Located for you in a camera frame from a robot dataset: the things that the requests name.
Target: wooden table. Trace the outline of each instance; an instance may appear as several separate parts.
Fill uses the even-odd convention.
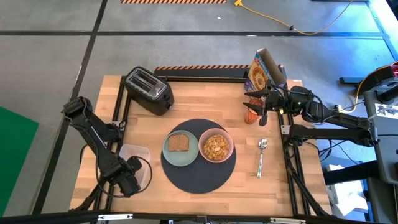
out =
[[[121,76],[106,75],[99,92],[95,113],[105,123],[110,122]],[[289,80],[288,85],[301,85]],[[153,179],[148,189],[131,198],[114,198],[112,212],[173,213],[208,215],[292,216],[287,174],[276,113],[268,113],[264,127],[243,121],[248,102],[242,83],[170,82],[175,103],[163,116],[156,116],[131,103],[124,144],[150,149]],[[121,118],[126,91],[120,109]],[[166,177],[160,163],[162,143],[178,124],[195,118],[212,120],[227,130],[236,147],[236,165],[229,180],[207,194],[190,194],[176,188]],[[304,123],[296,117],[295,123]],[[267,138],[261,179],[256,178],[259,162],[257,142]],[[317,150],[304,144],[300,147],[306,186],[324,210],[330,213],[325,182]],[[79,206],[95,187],[95,157],[85,150],[76,180],[70,208]],[[299,188],[296,186],[298,209],[303,213]],[[105,201],[102,197],[101,207]]]

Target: spoon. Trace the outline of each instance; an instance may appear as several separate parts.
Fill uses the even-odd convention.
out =
[[[267,140],[260,139],[259,140],[259,149],[260,149],[260,161],[259,161],[259,169],[257,171],[257,178],[261,178],[261,168],[262,168],[262,150],[267,147]]]

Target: cereal box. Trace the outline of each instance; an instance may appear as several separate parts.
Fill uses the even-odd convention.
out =
[[[259,91],[265,87],[268,79],[271,79],[273,84],[280,86],[286,82],[270,53],[264,48],[258,50],[254,56],[248,77],[244,83],[244,89],[246,92]]]

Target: caution tape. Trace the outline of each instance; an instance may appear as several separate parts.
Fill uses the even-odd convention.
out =
[[[225,69],[225,68],[250,68],[250,65],[192,65],[192,66],[163,66],[155,70],[188,70],[188,69]]]
[[[225,4],[227,0],[121,0],[122,4]]]

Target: black cable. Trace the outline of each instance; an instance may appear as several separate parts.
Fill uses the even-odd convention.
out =
[[[379,134],[378,136],[398,136],[398,134]]]
[[[83,159],[83,153],[85,151],[85,147],[87,146],[87,144],[85,144],[81,149],[80,149],[80,160],[79,160],[79,164],[81,164],[81,160]]]
[[[150,182],[152,181],[152,167],[150,166],[149,162],[148,162],[146,159],[144,159],[144,158],[142,158],[142,157],[140,157],[140,156],[135,156],[135,157],[137,157],[137,158],[139,158],[139,159],[142,159],[144,162],[146,162],[146,164],[148,164],[149,170],[150,170],[149,182],[148,182],[148,184],[147,184],[142,190],[139,190],[139,191],[137,192],[137,194],[138,194],[138,193],[141,193],[141,192],[145,191],[145,190],[148,188]],[[97,184],[98,184],[99,189],[102,191],[102,193],[106,194],[106,195],[109,196],[109,197],[114,197],[114,198],[127,198],[127,197],[130,197],[130,196],[133,195],[133,194],[128,195],[128,196],[124,196],[124,195],[114,195],[114,194],[108,193],[104,188],[102,188],[102,186],[100,185],[100,178],[99,178],[99,175],[98,175],[98,156],[96,156],[96,158],[95,158],[95,177],[96,177],[96,180],[97,180]]]
[[[315,144],[313,144],[313,143],[310,143],[310,142],[304,142],[304,143],[307,143],[307,144],[310,144],[310,145],[312,145],[313,147],[315,147],[315,149],[317,149],[318,150],[318,152],[319,152],[319,148],[318,148],[318,146],[317,145],[315,145]]]
[[[312,93],[312,95],[316,98],[316,99],[318,99],[318,101],[319,101],[319,104],[321,104],[321,123],[323,123],[324,122],[324,115],[325,115],[325,109],[324,109],[324,107],[323,107],[323,103],[322,103],[322,100],[321,100],[321,98],[319,98],[319,96],[317,96],[317,95],[315,95],[315,94],[313,94]]]
[[[292,91],[292,90],[289,90],[289,89],[286,89],[286,88],[283,88],[283,87],[280,87],[280,86],[277,86],[274,84],[271,84],[271,87],[278,88],[280,90],[285,90],[285,91],[288,91],[289,93],[297,93],[297,94],[306,95],[306,96],[309,95],[309,93],[301,93],[301,92],[297,92],[297,91]]]
[[[331,146],[331,147],[329,147],[329,148],[326,148],[326,149],[322,149],[321,151],[319,151],[319,152],[325,152],[325,151],[327,151],[327,150],[329,150],[329,149],[331,149],[331,148],[333,148],[333,147],[335,147],[335,146],[338,146],[338,145],[340,145],[341,143],[343,143],[343,142],[345,142],[345,141],[347,141],[347,140],[344,140],[344,141],[341,141],[341,142],[339,142],[339,143],[336,143],[334,146]]]
[[[348,157],[348,159],[350,159],[353,163],[355,163],[356,165],[360,166],[361,168],[363,168],[361,165],[359,165],[357,162],[355,162],[354,160],[352,160],[352,158],[350,158],[350,156],[344,151],[344,149],[341,146],[340,149],[343,151],[344,154],[346,154],[346,156]]]
[[[295,155],[295,150],[294,150],[294,148],[293,148],[293,153],[292,153],[292,155],[290,155],[289,147],[286,147],[284,154],[285,154],[284,156],[285,156],[287,159],[291,159],[291,158],[293,158],[294,155]]]
[[[315,121],[315,118],[312,115],[306,114],[306,116],[310,118],[311,123],[317,123],[317,121]]]
[[[69,124],[70,126],[72,126],[72,127],[74,127],[74,128],[79,128],[79,129],[81,129],[82,131],[87,132],[87,130],[86,130],[83,126],[79,126],[79,125],[73,124],[71,118],[69,118],[69,117],[67,117],[67,116],[65,116],[65,118],[66,118],[67,120],[70,121],[70,124]],[[98,148],[97,148],[97,147],[95,147],[95,151],[96,151],[96,155],[98,155]],[[148,188],[150,182],[152,181],[152,167],[150,166],[149,162],[148,162],[146,159],[144,159],[144,158],[142,158],[142,157],[139,157],[139,156],[136,156],[136,157],[139,158],[139,159],[142,159],[144,162],[146,162],[146,163],[148,164],[149,170],[150,170],[150,179],[149,179],[148,184],[147,184],[142,190],[140,190],[140,191],[137,192],[137,193],[141,193],[141,192],[143,192],[144,190],[146,190],[146,188]],[[113,194],[110,194],[110,193],[108,193],[108,192],[101,186],[101,184],[100,184],[100,178],[99,178],[99,175],[98,175],[98,156],[95,157],[95,177],[96,177],[96,180],[97,180],[98,187],[99,187],[99,189],[102,191],[102,193],[106,194],[106,195],[109,196],[109,197],[114,197],[114,198],[125,198],[124,195],[113,195]]]
[[[277,88],[275,88],[274,86],[272,86],[274,90],[278,91],[279,95],[282,97],[282,99],[284,100],[284,102],[286,103],[286,99],[285,96],[282,94],[282,92],[280,92]]]
[[[327,151],[324,151],[323,153],[320,154],[319,158],[321,158],[321,157],[327,152],[325,158],[321,159],[320,162],[323,162],[323,161],[325,161],[327,158],[329,158],[329,156],[330,156],[330,154],[331,154],[331,150],[332,150],[333,147],[334,147],[334,146],[331,145],[331,140],[330,140],[330,139],[329,139],[329,144],[330,144],[330,149],[327,150]]]

